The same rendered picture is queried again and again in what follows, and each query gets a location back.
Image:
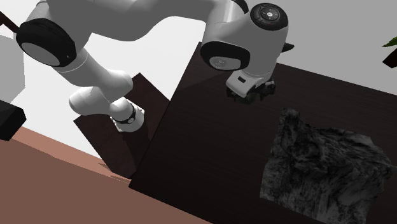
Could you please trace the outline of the dark robot stand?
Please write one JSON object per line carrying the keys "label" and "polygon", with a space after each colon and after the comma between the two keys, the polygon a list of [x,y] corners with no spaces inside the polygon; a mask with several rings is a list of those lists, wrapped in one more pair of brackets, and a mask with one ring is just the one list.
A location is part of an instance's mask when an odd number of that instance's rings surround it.
{"label": "dark robot stand", "polygon": [[139,167],[170,103],[142,74],[134,76],[132,81],[134,87],[125,97],[145,110],[139,130],[118,132],[108,115],[79,116],[74,121],[107,168],[127,179]]}

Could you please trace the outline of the black block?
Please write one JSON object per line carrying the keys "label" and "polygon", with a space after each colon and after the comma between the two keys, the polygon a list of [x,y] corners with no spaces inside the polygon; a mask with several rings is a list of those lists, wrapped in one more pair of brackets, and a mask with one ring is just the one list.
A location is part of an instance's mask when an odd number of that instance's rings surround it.
{"label": "black block", "polygon": [[22,108],[0,100],[0,140],[9,141],[25,121]]}

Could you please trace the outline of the grey black rough lump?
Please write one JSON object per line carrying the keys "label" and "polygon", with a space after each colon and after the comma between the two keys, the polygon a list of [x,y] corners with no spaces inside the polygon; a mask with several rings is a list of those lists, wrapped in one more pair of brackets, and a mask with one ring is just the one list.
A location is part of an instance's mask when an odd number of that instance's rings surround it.
{"label": "grey black rough lump", "polygon": [[284,108],[260,197],[324,224],[366,224],[394,172],[397,166],[370,137],[311,127]]}

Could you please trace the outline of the dark wooden table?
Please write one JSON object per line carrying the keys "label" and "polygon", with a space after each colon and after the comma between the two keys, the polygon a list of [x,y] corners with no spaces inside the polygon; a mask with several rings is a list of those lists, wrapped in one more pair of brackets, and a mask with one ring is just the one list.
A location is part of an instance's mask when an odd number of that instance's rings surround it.
{"label": "dark wooden table", "polygon": [[213,224],[321,224],[260,197],[283,108],[313,127],[372,139],[397,165],[397,96],[283,64],[275,94],[226,95],[228,72],[195,51],[130,187]]}

